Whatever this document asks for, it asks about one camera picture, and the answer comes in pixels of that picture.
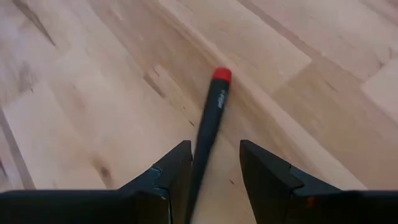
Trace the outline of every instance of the black holder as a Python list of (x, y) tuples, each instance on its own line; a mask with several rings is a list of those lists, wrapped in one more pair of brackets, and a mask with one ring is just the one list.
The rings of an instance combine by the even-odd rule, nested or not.
[[(398, 223), (395, 191), (341, 191), (250, 141), (243, 180), (257, 223)], [(0, 194), (0, 223), (185, 223), (190, 141), (118, 190), (18, 190)]]

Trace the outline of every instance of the screwdriver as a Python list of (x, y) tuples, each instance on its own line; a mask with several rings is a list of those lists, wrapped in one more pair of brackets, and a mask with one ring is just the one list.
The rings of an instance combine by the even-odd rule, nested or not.
[(231, 79), (232, 72), (224, 67), (217, 68), (211, 79), (193, 156), (187, 215), (185, 216), (186, 224), (189, 224), (192, 218), (210, 151), (220, 126)]

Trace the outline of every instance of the light wood surface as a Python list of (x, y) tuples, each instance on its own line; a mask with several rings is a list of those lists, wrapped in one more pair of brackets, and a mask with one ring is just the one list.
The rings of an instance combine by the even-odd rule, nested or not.
[(341, 189), (398, 189), (395, 0), (0, 1), (0, 189), (116, 189), (233, 84), (195, 223), (254, 223), (250, 139)]

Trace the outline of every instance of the black plastic part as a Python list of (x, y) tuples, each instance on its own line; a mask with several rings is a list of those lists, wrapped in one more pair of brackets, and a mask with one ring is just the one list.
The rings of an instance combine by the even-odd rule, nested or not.
[(341, 191), (241, 141), (244, 184), (260, 223), (398, 223), (396, 191)]
[(0, 223), (179, 223), (185, 221), (190, 141), (118, 190), (21, 190), (0, 194)]
[(226, 80), (212, 80), (205, 104), (205, 109), (200, 121), (197, 145), (194, 153), (192, 164), (192, 178), (190, 193), (188, 199), (188, 208), (186, 215), (186, 223), (190, 223), (190, 219), (195, 208), (199, 189), (207, 161), (210, 155), (211, 147), (214, 144), (218, 128), (220, 126), (225, 103), (228, 97), (229, 82)]

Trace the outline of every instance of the red screwdriver cap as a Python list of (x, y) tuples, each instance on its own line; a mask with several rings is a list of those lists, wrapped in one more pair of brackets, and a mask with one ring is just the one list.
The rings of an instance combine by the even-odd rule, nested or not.
[(217, 80), (225, 80), (228, 83), (231, 83), (232, 80), (232, 72), (228, 68), (218, 67), (214, 71), (213, 79)]

